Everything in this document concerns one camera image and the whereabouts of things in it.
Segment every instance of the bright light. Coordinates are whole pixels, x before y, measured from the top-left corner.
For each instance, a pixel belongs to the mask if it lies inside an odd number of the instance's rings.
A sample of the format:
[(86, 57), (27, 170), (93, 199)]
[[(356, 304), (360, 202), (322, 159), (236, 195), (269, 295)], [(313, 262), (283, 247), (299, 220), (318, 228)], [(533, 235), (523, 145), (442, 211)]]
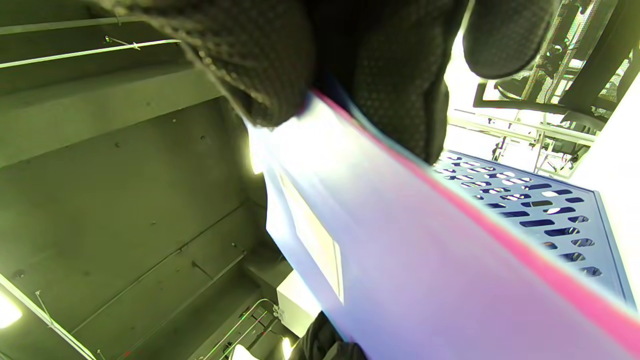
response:
[(0, 329), (13, 324), (21, 317), (22, 311), (8, 298), (0, 294)]
[(249, 350), (245, 349), (244, 346), (238, 344), (236, 345), (236, 347), (234, 347), (234, 352), (231, 355), (231, 360), (258, 360), (258, 359), (253, 357), (253, 355), (251, 355)]
[(256, 136), (256, 134), (252, 134), (252, 132), (249, 131), (249, 157), (251, 160), (251, 169), (255, 175), (258, 175), (262, 173), (264, 168), (262, 167), (262, 156), (256, 143)]
[(289, 338), (282, 339), (282, 353), (284, 354), (284, 360), (288, 360), (292, 351), (293, 348), (291, 347), (291, 340), (289, 340)]

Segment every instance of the blue metal tray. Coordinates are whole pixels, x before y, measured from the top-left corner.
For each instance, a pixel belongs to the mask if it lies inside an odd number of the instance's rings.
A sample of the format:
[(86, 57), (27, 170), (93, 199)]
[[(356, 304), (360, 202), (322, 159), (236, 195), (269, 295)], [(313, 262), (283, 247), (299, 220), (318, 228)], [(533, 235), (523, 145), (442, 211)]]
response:
[(598, 192), (452, 151), (435, 171), (635, 307)]

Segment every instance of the oval hole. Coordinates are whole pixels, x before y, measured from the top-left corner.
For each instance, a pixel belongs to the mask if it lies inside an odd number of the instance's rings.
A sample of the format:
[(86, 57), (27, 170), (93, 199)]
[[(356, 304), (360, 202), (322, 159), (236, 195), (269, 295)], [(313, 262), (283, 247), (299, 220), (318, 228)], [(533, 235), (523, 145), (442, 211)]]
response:
[(549, 219), (520, 222), (520, 225), (524, 227), (538, 227), (538, 226), (547, 226), (547, 225), (555, 225), (555, 224), (556, 223), (553, 220), (549, 220)]
[(547, 236), (564, 236), (580, 234), (580, 230), (576, 227), (564, 227), (562, 229), (545, 230)]
[(516, 184), (525, 184), (525, 183), (530, 183), (531, 181), (532, 181), (531, 178), (528, 178), (528, 177), (521, 177), (520, 179), (511, 179), (511, 182)]
[(602, 275), (602, 271), (595, 266), (587, 266), (586, 268), (581, 268), (580, 271), (588, 277), (597, 277)]
[(579, 252), (569, 252), (567, 254), (560, 255), (561, 258), (569, 261), (570, 263), (574, 263), (576, 261), (583, 261), (586, 258)]
[(576, 216), (576, 217), (570, 217), (570, 218), (569, 218), (569, 221), (570, 221), (570, 222), (575, 222), (576, 224), (579, 224), (579, 223), (581, 223), (581, 222), (587, 222), (587, 221), (589, 221), (589, 218), (588, 218), (588, 217), (584, 217), (584, 216), (582, 216), (582, 215), (578, 215), (578, 216)]
[(576, 239), (572, 240), (571, 243), (577, 247), (587, 247), (595, 245), (596, 242), (591, 239)]
[(512, 173), (512, 172), (499, 172), (497, 174), (486, 174), (485, 175), (488, 179), (506, 179), (507, 177), (514, 177), (516, 176), (516, 174)]
[(463, 188), (481, 188), (483, 186), (491, 185), (488, 181), (476, 181), (474, 183), (461, 183), (460, 186)]
[(504, 209), (507, 206), (501, 202), (494, 202), (493, 204), (487, 204), (488, 207), (492, 209)]
[(540, 189), (548, 189), (551, 187), (551, 184), (533, 184), (533, 185), (525, 185), (522, 188), (524, 190), (540, 190)]
[(521, 218), (521, 217), (528, 217), (529, 213), (526, 211), (508, 211), (505, 213), (500, 213), (500, 215), (506, 218)]
[(572, 193), (571, 190), (551, 190), (551, 191), (547, 191), (547, 192), (542, 192), (542, 195), (546, 196), (546, 197), (554, 197), (554, 196), (558, 196), (558, 195), (567, 195)]
[(508, 193), (511, 192), (509, 188), (493, 188), (493, 189), (482, 189), (480, 190), (482, 193)]
[(473, 180), (474, 177), (471, 175), (458, 175), (458, 176), (445, 176), (446, 180)]
[(524, 206), (525, 208), (537, 208), (538, 206), (549, 206), (553, 204), (554, 203), (550, 202), (549, 200), (538, 200), (538, 201), (523, 202), (522, 206)]
[(475, 161), (465, 161), (463, 163), (451, 163), (451, 165), (455, 167), (478, 167), (480, 163), (476, 163)]
[(489, 171), (495, 171), (495, 167), (476, 167), (476, 168), (468, 168), (467, 169), (468, 172), (471, 173), (478, 173), (478, 172), (489, 172)]
[(546, 243), (542, 243), (542, 246), (546, 247), (548, 250), (556, 250), (558, 246), (551, 241), (547, 241)]
[(551, 208), (551, 209), (543, 210), (543, 212), (547, 215), (560, 215), (560, 214), (566, 214), (566, 213), (573, 213), (574, 211), (575, 209), (571, 207)]
[(531, 199), (531, 195), (528, 193), (515, 193), (513, 195), (503, 195), (500, 198), (502, 200), (518, 201), (522, 199)]

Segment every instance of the textured glove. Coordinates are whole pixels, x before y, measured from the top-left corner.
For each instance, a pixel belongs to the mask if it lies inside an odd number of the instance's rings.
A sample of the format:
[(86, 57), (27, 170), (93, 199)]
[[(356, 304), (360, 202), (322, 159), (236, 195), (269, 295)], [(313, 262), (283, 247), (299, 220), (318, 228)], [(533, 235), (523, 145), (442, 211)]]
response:
[[(444, 72), (467, 0), (94, 0), (183, 40), (234, 108), (275, 127), (329, 70), (371, 122), (428, 163), (445, 137)], [(465, 57), (483, 78), (535, 59), (557, 0), (476, 0)]]

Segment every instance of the plastic sheet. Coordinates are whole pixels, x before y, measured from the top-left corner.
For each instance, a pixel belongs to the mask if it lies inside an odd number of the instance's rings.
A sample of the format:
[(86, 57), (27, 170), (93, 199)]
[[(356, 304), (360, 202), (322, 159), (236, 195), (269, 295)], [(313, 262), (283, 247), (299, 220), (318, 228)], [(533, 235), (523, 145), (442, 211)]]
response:
[(370, 360), (640, 359), (635, 313), (324, 95), (248, 127), (267, 230)]

